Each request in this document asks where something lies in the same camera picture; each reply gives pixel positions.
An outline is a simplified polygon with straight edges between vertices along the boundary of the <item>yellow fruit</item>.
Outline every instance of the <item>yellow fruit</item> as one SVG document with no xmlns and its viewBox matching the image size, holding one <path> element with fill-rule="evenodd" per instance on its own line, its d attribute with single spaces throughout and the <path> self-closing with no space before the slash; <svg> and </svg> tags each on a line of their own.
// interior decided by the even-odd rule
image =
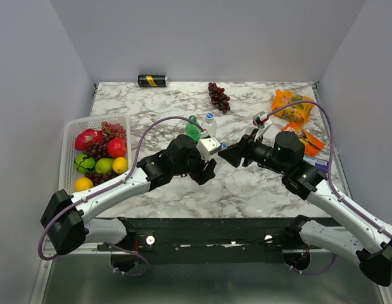
<svg viewBox="0 0 392 304">
<path fill-rule="evenodd" d="M 113 162 L 113 171 L 118 174 L 123 174 L 128 170 L 128 161 L 125 157 L 117 157 Z"/>
<path fill-rule="evenodd" d="M 81 177 L 75 182 L 75 190 L 77 192 L 88 190 L 93 188 L 93 186 L 93 182 L 87 177 Z"/>
</svg>

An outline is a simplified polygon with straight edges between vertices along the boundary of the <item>marble surface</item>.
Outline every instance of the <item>marble surface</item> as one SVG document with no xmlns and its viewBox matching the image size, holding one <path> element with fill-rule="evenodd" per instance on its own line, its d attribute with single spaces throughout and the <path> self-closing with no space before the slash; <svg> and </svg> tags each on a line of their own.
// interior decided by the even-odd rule
<svg viewBox="0 0 392 304">
<path fill-rule="evenodd" d="M 217 83 L 231 97 L 231 112 L 214 109 L 207 91 L 207 82 L 171 82 L 166 88 L 140 88 L 133 82 L 100 83 L 91 115 L 125 113 L 130 117 L 132 149 L 137 148 L 140 135 L 152 122 L 167 116 L 195 114 L 202 119 L 212 111 L 217 121 L 217 139 L 227 144 L 238 142 L 244 128 L 259 111 L 270 111 L 276 89 L 291 90 L 314 98 L 307 83 Z M 264 143 L 273 144 L 275 135 L 288 123 L 273 118 L 274 125 L 266 133 Z M 140 159 L 165 149 L 177 135 L 184 133 L 185 123 L 163 122 L 152 129 L 141 146 Z M 318 108 L 314 108 L 306 130 L 323 140 L 327 146 L 317 157 L 327 159 L 329 145 Z M 105 217 L 309 217 L 328 216 L 321 209 L 291 194 L 281 183 L 281 176 L 256 164 L 238 169 L 217 156 L 216 178 L 199 186 L 189 177 L 174 177 L 166 186 L 136 196 L 104 212 Z M 333 180 L 341 187 L 335 166 Z"/>
</svg>

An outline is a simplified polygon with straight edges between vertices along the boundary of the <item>green bottle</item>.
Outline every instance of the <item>green bottle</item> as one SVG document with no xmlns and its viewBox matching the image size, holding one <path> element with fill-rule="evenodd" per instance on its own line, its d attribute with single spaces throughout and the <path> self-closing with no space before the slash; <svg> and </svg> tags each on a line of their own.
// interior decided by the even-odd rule
<svg viewBox="0 0 392 304">
<path fill-rule="evenodd" d="M 197 118 L 194 115 L 191 115 L 189 119 L 193 122 L 197 122 Z M 188 122 L 186 124 L 186 135 L 193 138 L 194 141 L 198 141 L 200 139 L 200 129 L 191 122 Z"/>
</svg>

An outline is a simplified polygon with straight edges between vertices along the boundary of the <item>basket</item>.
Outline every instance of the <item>basket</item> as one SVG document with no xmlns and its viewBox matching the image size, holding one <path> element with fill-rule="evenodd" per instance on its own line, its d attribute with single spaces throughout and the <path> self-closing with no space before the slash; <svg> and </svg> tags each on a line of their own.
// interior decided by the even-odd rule
<svg viewBox="0 0 392 304">
<path fill-rule="evenodd" d="M 125 155 L 125 158 L 128 161 L 129 168 L 131 167 L 132 152 L 130 148 L 130 120 L 127 115 L 109 114 L 72 120 L 65 125 L 65 129 L 63 131 L 61 167 L 59 172 L 58 185 L 59 190 L 64 189 L 69 194 L 75 192 L 75 181 L 81 177 L 84 177 L 84 174 L 77 172 L 73 165 L 76 156 L 81 154 L 81 151 L 77 151 L 75 149 L 75 139 L 86 129 L 101 130 L 102 122 L 109 122 L 111 124 L 119 123 L 127 131 L 128 151 L 127 155 Z"/>
</svg>

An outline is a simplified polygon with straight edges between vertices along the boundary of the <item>robotic arm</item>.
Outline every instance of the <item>robotic arm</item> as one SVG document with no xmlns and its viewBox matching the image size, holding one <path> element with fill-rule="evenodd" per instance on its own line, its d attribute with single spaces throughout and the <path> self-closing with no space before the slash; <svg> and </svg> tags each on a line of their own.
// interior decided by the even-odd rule
<svg viewBox="0 0 392 304">
<path fill-rule="evenodd" d="M 330 188 L 326 175 L 303 160 L 304 145 L 296 134 L 280 132 L 274 147 L 266 146 L 262 144 L 262 137 L 270 127 L 270 120 L 262 114 L 253 119 L 255 127 L 248 127 L 237 144 L 218 155 L 234 167 L 243 159 L 244 167 L 256 162 L 259 167 L 282 174 L 282 183 L 289 191 L 323 209 L 348 230 L 338 232 L 299 216 L 285 228 L 285 242 L 306 243 L 335 252 L 359 264 L 372 281 L 389 286 L 392 282 L 392 239 L 382 232 L 392 235 L 392 226 L 345 197 L 344 201 L 375 219 L 383 229 L 376 229 L 348 208 L 341 201 L 341 195 L 336 195 Z M 58 255 L 66 255 L 84 243 L 128 243 L 132 240 L 129 224 L 120 218 L 96 217 L 123 200 L 168 184 L 176 175 L 189 175 L 198 184 L 204 184 L 215 177 L 216 162 L 211 155 L 219 150 L 220 143 L 214 137 L 202 138 L 196 144 L 190 137 L 179 135 L 167 149 L 139 161 L 132 175 L 129 175 L 131 172 L 121 175 L 117 183 L 115 179 L 109 180 L 97 186 L 95 192 L 89 189 L 72 195 L 64 190 L 54 193 L 41 224 Z"/>
</svg>

